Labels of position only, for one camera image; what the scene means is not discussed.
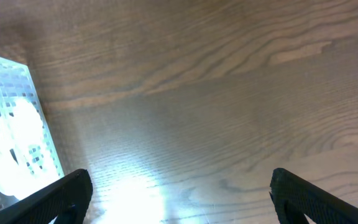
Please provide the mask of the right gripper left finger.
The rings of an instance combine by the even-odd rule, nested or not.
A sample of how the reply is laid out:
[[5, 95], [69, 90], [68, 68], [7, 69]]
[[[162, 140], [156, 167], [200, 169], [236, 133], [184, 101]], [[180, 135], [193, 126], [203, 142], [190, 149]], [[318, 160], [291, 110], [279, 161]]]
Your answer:
[[93, 194], [90, 175], [77, 169], [0, 211], [0, 224], [83, 223]]

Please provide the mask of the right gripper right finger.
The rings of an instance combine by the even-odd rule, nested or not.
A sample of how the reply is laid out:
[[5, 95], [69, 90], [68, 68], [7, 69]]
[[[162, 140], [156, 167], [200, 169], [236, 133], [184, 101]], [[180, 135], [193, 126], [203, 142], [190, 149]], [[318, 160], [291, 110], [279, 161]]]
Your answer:
[[270, 198], [280, 223], [358, 224], [358, 208], [283, 168], [273, 171]]

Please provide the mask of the white spoon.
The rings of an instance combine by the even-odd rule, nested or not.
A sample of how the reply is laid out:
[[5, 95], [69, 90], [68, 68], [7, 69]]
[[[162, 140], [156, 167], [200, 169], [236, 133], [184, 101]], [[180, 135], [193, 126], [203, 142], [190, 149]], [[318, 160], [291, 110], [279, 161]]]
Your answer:
[[44, 123], [34, 105], [25, 98], [15, 99], [11, 128], [14, 142], [20, 152], [24, 167], [42, 186], [58, 180], [52, 153], [44, 138]]
[[19, 187], [16, 182], [18, 163], [11, 154], [13, 148], [7, 121], [0, 116], [0, 193], [19, 199]]

